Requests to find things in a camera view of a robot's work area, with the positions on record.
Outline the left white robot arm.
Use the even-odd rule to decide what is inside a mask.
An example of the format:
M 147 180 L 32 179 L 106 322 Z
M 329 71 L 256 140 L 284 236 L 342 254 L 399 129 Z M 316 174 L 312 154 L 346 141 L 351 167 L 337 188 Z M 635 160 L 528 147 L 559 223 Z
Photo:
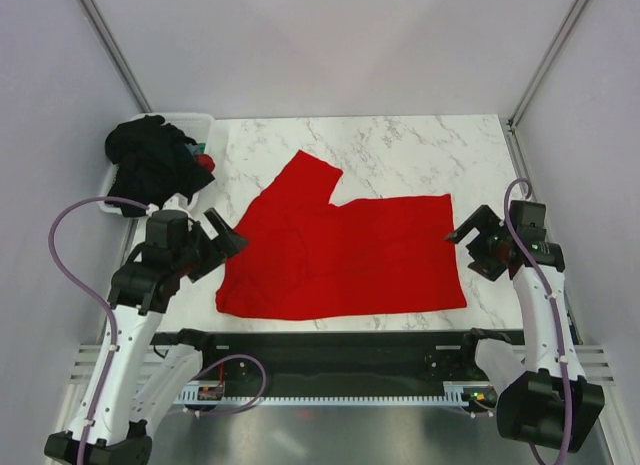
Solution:
M 220 356 L 206 345 L 205 333 L 186 329 L 146 384 L 139 383 L 181 280 L 198 281 L 248 244 L 216 209 L 204 215 L 213 235 L 183 209 L 149 213 L 143 240 L 112 276 L 108 296 L 98 300 L 107 324 L 96 365 L 67 429 L 47 438 L 47 458 L 58 464 L 148 463 L 152 436 L 179 392 L 195 376 L 218 370 Z

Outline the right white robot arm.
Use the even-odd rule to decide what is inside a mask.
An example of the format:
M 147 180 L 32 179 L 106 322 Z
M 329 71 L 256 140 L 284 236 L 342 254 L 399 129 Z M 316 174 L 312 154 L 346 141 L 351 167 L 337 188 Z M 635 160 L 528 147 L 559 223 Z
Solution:
M 497 394 L 501 437 L 578 452 L 605 405 L 601 386 L 591 383 L 579 361 L 565 305 L 565 260 L 548 241 L 543 204 L 514 200 L 507 219 L 489 206 L 476 209 L 447 241 L 457 244 L 472 230 L 470 269 L 490 281 L 508 274 L 523 321 L 525 352 L 518 357 L 503 332 L 474 328 L 458 353 L 467 377 L 484 375 Z

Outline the red t shirt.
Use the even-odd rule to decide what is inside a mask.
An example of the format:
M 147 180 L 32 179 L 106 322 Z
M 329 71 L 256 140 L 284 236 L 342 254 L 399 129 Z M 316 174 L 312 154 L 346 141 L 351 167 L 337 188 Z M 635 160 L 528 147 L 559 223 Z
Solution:
M 249 205 L 247 247 L 225 266 L 221 313 L 288 321 L 463 309 L 452 199 L 330 201 L 340 169 L 297 152 Z

